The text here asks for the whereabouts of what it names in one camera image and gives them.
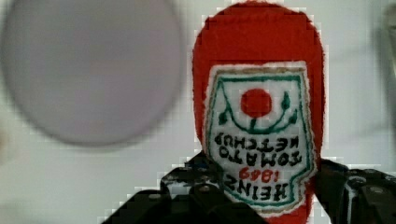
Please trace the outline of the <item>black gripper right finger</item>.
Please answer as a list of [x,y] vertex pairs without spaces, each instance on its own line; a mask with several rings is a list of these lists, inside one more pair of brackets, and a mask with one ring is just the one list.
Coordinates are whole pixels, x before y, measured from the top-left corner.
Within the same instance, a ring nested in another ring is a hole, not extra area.
[[396,177],[322,159],[315,194],[332,224],[396,224]]

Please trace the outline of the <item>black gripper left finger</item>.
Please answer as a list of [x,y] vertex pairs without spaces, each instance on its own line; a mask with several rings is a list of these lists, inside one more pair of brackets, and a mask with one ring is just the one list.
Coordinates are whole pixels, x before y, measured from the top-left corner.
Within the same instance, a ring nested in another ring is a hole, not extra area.
[[216,167],[200,152],[137,192],[102,224],[268,224],[245,203],[226,197]]

